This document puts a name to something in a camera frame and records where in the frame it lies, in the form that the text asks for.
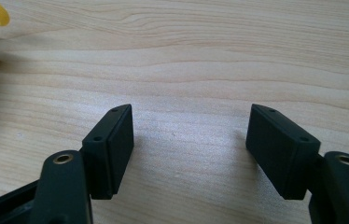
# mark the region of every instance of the screw hole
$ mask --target screw hole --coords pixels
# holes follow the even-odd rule
[[[306,138],[306,137],[300,137],[300,140],[302,142],[309,142],[309,138]]]
[[[100,140],[102,140],[101,136],[97,136],[97,137],[93,138],[93,141],[95,141],[95,142],[99,142]]]
[[[63,155],[60,155],[57,158],[55,158],[53,160],[53,162],[55,164],[64,164],[64,163],[67,163],[67,162],[71,161],[72,159],[73,159],[73,155],[71,155],[71,154],[63,154]]]
[[[337,159],[342,162],[343,164],[349,165],[349,157],[345,155],[339,155],[337,156]]]

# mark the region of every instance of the light wood surface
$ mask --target light wood surface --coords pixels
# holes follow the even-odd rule
[[[95,223],[310,223],[247,153],[250,106],[349,152],[349,0],[0,1],[0,196],[132,104],[135,147]]]

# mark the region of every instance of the wooden table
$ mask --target wooden table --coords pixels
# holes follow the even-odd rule
[[[310,223],[310,194],[282,200],[244,140],[257,103],[349,152],[349,0],[0,2],[0,195],[130,103],[95,223]]]

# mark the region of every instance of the wood grain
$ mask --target wood grain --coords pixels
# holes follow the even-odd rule
[[[349,152],[349,0],[0,1],[0,195],[133,105],[135,148],[95,223],[310,223],[247,153],[250,106]]]

